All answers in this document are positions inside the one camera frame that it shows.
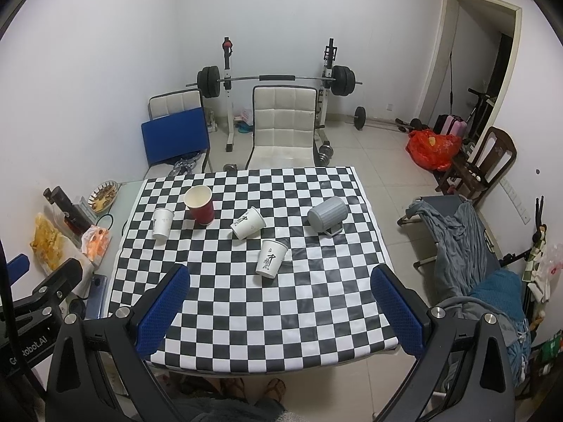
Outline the small white paper cup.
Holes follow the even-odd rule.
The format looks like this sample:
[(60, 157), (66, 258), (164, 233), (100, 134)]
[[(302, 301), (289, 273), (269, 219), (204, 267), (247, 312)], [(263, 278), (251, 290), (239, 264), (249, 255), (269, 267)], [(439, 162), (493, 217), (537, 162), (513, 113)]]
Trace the small white paper cup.
[(153, 238), (164, 241), (169, 238), (174, 220), (174, 213), (165, 208), (158, 208), (153, 214)]

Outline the red paper cup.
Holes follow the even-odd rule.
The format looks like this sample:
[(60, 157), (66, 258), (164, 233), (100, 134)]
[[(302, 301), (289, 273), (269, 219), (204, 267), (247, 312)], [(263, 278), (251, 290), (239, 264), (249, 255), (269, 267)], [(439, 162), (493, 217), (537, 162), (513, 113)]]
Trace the red paper cup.
[(183, 201), (198, 224), (204, 226), (213, 222), (215, 218), (213, 192), (208, 186), (199, 185), (188, 188)]

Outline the white paper cup with calligraphy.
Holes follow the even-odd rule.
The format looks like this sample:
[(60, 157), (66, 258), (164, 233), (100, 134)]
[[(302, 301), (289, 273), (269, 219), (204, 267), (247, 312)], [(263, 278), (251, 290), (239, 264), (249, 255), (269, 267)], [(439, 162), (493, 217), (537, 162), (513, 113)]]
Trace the white paper cup with calligraphy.
[(274, 279), (283, 263), (289, 247), (283, 242), (266, 239), (261, 243), (256, 273), (264, 278)]

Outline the white paper cup lying sideways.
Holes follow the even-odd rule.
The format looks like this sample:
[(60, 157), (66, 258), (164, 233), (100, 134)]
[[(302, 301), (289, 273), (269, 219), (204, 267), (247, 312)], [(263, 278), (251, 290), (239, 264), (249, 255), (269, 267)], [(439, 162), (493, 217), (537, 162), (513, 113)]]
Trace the white paper cup lying sideways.
[(249, 208), (231, 224), (234, 237), (240, 240), (261, 231), (265, 227), (265, 220), (255, 207)]

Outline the teal blanket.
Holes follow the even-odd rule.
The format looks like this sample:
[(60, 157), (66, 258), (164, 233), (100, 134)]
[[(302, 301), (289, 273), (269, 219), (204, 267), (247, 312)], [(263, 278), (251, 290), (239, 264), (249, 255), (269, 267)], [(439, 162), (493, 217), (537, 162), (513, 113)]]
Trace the teal blanket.
[(520, 277), (510, 270), (497, 270), (475, 286), (469, 296), (493, 313), (499, 323), (508, 359), (518, 366), (528, 360), (530, 326), (521, 300)]

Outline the orange snack packet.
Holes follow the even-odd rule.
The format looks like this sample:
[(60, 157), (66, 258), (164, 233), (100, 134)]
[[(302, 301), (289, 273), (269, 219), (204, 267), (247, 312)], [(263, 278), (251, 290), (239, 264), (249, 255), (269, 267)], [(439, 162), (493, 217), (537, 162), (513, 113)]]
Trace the orange snack packet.
[(94, 266), (99, 266), (112, 240), (111, 231), (91, 226), (81, 237), (81, 252)]

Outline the snack plate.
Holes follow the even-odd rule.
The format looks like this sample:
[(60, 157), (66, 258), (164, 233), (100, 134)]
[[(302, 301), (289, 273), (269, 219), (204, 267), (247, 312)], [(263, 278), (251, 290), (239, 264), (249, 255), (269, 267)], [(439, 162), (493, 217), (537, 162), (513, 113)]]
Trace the snack plate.
[(95, 213), (101, 213), (110, 208), (118, 195), (119, 184), (114, 180), (100, 184), (89, 196), (88, 206)]

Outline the grey ribbed plastic mug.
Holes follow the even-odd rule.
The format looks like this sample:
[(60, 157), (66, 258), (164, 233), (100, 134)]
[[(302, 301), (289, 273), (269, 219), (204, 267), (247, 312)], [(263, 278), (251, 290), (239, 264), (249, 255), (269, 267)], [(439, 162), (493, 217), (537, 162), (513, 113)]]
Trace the grey ribbed plastic mug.
[(348, 214), (346, 203), (339, 197), (331, 197), (311, 208), (307, 220), (317, 234), (334, 236), (343, 231), (343, 222)]

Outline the checkered black white tablecloth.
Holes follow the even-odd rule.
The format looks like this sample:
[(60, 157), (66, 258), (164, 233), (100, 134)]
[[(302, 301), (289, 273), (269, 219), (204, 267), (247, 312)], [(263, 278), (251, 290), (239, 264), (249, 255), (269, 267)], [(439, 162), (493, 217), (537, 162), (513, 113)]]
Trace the checkered black white tablecloth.
[[(188, 188), (213, 192), (215, 218), (198, 224)], [(343, 231), (317, 234), (309, 210), (331, 197), (346, 203)], [(266, 227), (240, 240), (231, 224), (255, 207)], [(153, 238), (158, 208), (174, 213), (169, 238)], [(202, 173), (145, 181), (116, 253), (106, 312), (132, 306), (174, 264), (190, 288), (158, 350), (157, 366), (183, 371), (267, 373), (341, 364), (392, 350), (398, 341), (370, 290), (389, 261), (365, 190), (351, 167)], [(289, 247), (274, 279), (256, 273), (261, 243)]]

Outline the red plastic bag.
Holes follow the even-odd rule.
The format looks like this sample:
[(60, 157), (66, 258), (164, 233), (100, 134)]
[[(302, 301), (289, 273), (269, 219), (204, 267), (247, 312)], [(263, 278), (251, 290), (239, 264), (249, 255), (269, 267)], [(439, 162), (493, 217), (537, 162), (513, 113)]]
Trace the red plastic bag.
[(409, 133), (406, 151), (420, 168), (429, 172), (445, 172), (461, 147), (462, 138), (457, 135), (413, 130)]

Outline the dark wooden chair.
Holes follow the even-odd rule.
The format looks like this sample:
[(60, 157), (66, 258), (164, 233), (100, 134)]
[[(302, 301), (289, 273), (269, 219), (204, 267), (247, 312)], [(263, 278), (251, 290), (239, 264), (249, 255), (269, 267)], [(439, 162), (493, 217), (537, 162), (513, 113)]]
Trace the dark wooden chair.
[(464, 153), (456, 154), (435, 190), (443, 194), (462, 190), (476, 207), (512, 167), (516, 157), (517, 149), (512, 137), (505, 130), (489, 127), (472, 160)]

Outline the black dumbbell on floor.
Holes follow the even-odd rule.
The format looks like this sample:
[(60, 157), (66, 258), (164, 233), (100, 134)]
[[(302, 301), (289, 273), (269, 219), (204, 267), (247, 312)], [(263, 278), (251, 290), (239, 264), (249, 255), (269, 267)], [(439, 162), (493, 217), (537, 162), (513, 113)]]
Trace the black dumbbell on floor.
[(327, 167), (333, 157), (334, 149), (324, 142), (315, 148), (315, 164), (318, 167)]

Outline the pink suitcase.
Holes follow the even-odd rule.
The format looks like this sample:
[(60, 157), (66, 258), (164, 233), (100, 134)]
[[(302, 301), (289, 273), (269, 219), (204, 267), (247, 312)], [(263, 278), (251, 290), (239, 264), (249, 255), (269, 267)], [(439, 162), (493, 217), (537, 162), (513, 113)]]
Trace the pink suitcase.
[(454, 135), (463, 138), (467, 128), (468, 123), (464, 119), (459, 116), (448, 115), (440, 133), (442, 135)]

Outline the blue backed chair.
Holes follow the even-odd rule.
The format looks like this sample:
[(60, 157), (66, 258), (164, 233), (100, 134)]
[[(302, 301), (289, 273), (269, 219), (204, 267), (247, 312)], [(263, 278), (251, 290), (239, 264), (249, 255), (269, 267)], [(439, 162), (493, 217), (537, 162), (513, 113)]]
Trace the blue backed chair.
[(171, 172), (212, 172), (211, 142), (201, 92), (178, 90), (151, 97), (141, 124), (148, 169), (145, 179)]

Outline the barbell with black plates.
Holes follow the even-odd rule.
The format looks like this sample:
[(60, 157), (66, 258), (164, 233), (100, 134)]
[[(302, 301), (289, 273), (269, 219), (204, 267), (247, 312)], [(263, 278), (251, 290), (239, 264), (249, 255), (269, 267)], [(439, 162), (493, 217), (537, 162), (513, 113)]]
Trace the barbell with black plates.
[(220, 76), (217, 66), (204, 67), (197, 73), (197, 80), (189, 83), (186, 87), (196, 87), (205, 98), (216, 98), (220, 96), (221, 87), (226, 83), (242, 81), (259, 82), (296, 82), (296, 81), (318, 81), (323, 87), (329, 89), (335, 96), (348, 96), (353, 93), (357, 86), (363, 82), (356, 79), (355, 72), (346, 66), (335, 66), (330, 76), (303, 76), (293, 74), (261, 74), (247, 76)]

